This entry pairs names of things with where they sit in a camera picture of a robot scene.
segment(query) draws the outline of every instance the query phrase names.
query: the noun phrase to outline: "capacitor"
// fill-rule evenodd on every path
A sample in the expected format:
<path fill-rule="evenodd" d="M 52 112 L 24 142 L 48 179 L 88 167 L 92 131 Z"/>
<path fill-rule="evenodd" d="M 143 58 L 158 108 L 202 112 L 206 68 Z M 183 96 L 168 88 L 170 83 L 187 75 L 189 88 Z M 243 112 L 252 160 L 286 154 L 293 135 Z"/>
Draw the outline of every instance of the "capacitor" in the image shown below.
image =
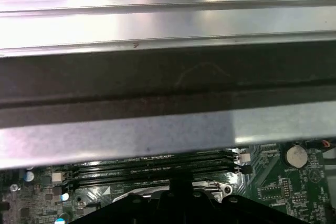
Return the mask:
<path fill-rule="evenodd" d="M 286 162 L 295 168 L 302 168 L 308 162 L 308 154 L 301 145 L 294 145 L 286 151 Z"/>
<path fill-rule="evenodd" d="M 61 213 L 61 215 L 59 216 L 59 219 L 63 219 L 65 223 L 71 222 L 70 214 L 68 214 L 67 212 Z"/>
<path fill-rule="evenodd" d="M 25 182 L 32 182 L 34 178 L 35 178 L 34 173 L 31 171 L 27 171 L 23 179 Z"/>
<path fill-rule="evenodd" d="M 67 200 L 69 199 L 69 197 L 70 197 L 70 196 L 69 196 L 68 193 L 62 194 L 62 195 L 61 195 L 61 200 L 62 200 L 62 201 L 67 201 Z"/>
<path fill-rule="evenodd" d="M 55 224 L 66 224 L 65 220 L 63 220 L 62 218 L 57 218 L 54 223 Z"/>

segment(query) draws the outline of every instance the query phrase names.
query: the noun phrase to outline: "screw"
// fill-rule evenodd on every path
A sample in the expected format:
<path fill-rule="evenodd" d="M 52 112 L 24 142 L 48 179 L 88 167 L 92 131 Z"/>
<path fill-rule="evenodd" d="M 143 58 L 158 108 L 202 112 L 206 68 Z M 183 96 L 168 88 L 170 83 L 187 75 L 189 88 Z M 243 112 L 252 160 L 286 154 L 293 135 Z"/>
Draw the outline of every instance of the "screw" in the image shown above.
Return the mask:
<path fill-rule="evenodd" d="M 229 201 L 232 202 L 232 203 L 238 203 L 238 199 L 235 198 L 235 197 L 229 198 Z"/>
<path fill-rule="evenodd" d="M 226 194 L 231 193 L 231 188 L 229 188 L 228 186 L 225 187 L 225 188 L 224 188 L 224 192 L 225 192 Z"/>
<path fill-rule="evenodd" d="M 10 191 L 12 192 L 15 192 L 15 191 L 18 191 L 19 190 L 19 186 L 16 185 L 16 184 L 12 184 L 10 187 L 9 187 Z"/>
<path fill-rule="evenodd" d="M 141 199 L 134 199 L 132 202 L 133 202 L 134 204 L 138 204 L 138 203 L 141 202 Z"/>
<path fill-rule="evenodd" d="M 193 193 L 193 195 L 194 195 L 194 197 L 201 197 L 202 196 L 202 194 L 199 191 L 195 191 Z"/>

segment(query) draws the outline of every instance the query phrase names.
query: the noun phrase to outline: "motherboard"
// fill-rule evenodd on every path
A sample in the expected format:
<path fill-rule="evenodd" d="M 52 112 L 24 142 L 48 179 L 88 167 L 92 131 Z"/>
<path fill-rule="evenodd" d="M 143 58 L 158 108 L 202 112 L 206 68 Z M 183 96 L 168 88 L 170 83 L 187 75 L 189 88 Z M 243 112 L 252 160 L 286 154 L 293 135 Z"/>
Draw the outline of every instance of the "motherboard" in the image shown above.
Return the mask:
<path fill-rule="evenodd" d="M 253 174 L 240 176 L 237 194 L 304 220 L 329 223 L 322 152 L 309 142 L 251 146 Z"/>
<path fill-rule="evenodd" d="M 183 175 L 218 201 L 240 194 L 308 223 L 328 223 L 322 150 L 311 143 L 6 170 L 0 173 L 1 220 L 65 224 L 129 194 L 150 197 Z"/>

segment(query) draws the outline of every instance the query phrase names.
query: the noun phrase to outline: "chip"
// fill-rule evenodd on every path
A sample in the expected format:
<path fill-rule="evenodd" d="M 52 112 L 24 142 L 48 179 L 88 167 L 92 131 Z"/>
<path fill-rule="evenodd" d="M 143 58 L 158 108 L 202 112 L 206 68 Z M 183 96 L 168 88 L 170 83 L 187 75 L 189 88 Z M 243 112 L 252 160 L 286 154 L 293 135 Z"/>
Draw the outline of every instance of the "chip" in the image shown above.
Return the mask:
<path fill-rule="evenodd" d="M 53 199 L 53 195 L 52 194 L 46 194 L 45 200 L 52 200 L 52 199 Z"/>
<path fill-rule="evenodd" d="M 84 215 L 84 209 L 77 209 L 77 211 L 76 211 L 76 213 L 78 214 L 78 215 Z"/>
<path fill-rule="evenodd" d="M 51 184 L 51 177 L 50 176 L 42 176 L 41 183 L 44 186 L 50 185 Z"/>
<path fill-rule="evenodd" d="M 55 186 L 55 187 L 53 187 L 52 190 L 53 190 L 52 193 L 54 195 L 56 195 L 56 196 L 62 195 L 62 187 L 61 186 Z"/>
<path fill-rule="evenodd" d="M 20 210 L 20 215 L 21 217 L 29 217 L 29 208 L 22 208 Z"/>

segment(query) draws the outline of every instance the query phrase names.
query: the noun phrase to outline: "small component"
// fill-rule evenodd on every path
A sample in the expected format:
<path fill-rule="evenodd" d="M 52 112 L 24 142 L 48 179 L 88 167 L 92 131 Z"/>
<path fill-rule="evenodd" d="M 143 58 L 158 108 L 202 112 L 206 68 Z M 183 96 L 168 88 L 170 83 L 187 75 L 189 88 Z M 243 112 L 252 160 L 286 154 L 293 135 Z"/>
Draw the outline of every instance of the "small component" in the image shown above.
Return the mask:
<path fill-rule="evenodd" d="M 260 188 L 261 199 L 277 199 L 282 197 L 280 186 L 268 186 Z"/>
<path fill-rule="evenodd" d="M 239 154 L 239 161 L 241 163 L 246 163 L 251 161 L 251 156 L 249 153 L 240 153 Z"/>
<path fill-rule="evenodd" d="M 308 162 L 307 151 L 300 145 L 294 145 L 286 152 L 286 161 L 295 168 L 302 168 Z"/>
<path fill-rule="evenodd" d="M 287 178 L 282 180 L 282 186 L 283 186 L 283 194 L 285 198 L 290 198 L 290 187 L 289 187 L 289 181 Z"/>
<path fill-rule="evenodd" d="M 55 196 L 60 196 L 60 195 L 63 194 L 63 193 L 62 193 L 62 187 L 61 187 L 61 186 L 55 186 L 55 187 L 53 187 L 52 190 L 53 190 L 52 193 L 53 193 Z"/>
<path fill-rule="evenodd" d="M 96 211 L 96 207 L 85 207 L 83 208 L 83 211 L 84 211 L 84 215 L 88 215 L 94 211 Z"/>
<path fill-rule="evenodd" d="M 63 220 L 62 218 L 57 218 L 54 223 L 55 224 L 66 224 L 65 220 Z"/>
<path fill-rule="evenodd" d="M 87 204 L 86 207 L 83 208 L 83 211 L 84 211 L 84 215 L 88 215 L 98 209 L 100 209 L 101 205 L 100 205 L 100 202 L 98 203 L 89 203 Z"/>
<path fill-rule="evenodd" d="M 27 208 L 21 208 L 21 210 L 20 210 L 20 216 L 21 217 L 29 217 L 29 207 L 27 207 Z"/>
<path fill-rule="evenodd" d="M 61 195 L 61 200 L 62 201 L 67 201 L 68 199 L 69 199 L 69 194 L 68 193 L 65 193 L 65 194 Z"/>
<path fill-rule="evenodd" d="M 53 195 L 52 194 L 46 194 L 45 200 L 52 200 L 52 199 L 53 199 Z"/>
<path fill-rule="evenodd" d="M 15 191 L 18 191 L 19 190 L 19 186 L 16 185 L 16 184 L 12 184 L 10 187 L 9 187 L 10 191 L 11 192 L 15 192 Z"/>
<path fill-rule="evenodd" d="M 59 218 L 63 219 L 65 221 L 65 223 L 71 222 L 70 214 L 68 214 L 67 212 L 61 213 Z"/>
<path fill-rule="evenodd" d="M 84 215 L 84 209 L 83 208 L 77 209 L 76 214 Z"/>
<path fill-rule="evenodd" d="M 51 177 L 50 176 L 42 176 L 41 177 L 41 183 L 44 186 L 50 185 L 51 184 Z"/>
<path fill-rule="evenodd" d="M 34 173 L 31 171 L 27 171 L 23 179 L 25 180 L 25 182 L 32 182 L 34 178 L 35 178 Z"/>
<path fill-rule="evenodd" d="M 61 183 L 64 179 L 64 175 L 62 172 L 52 173 L 51 181 L 53 184 Z"/>

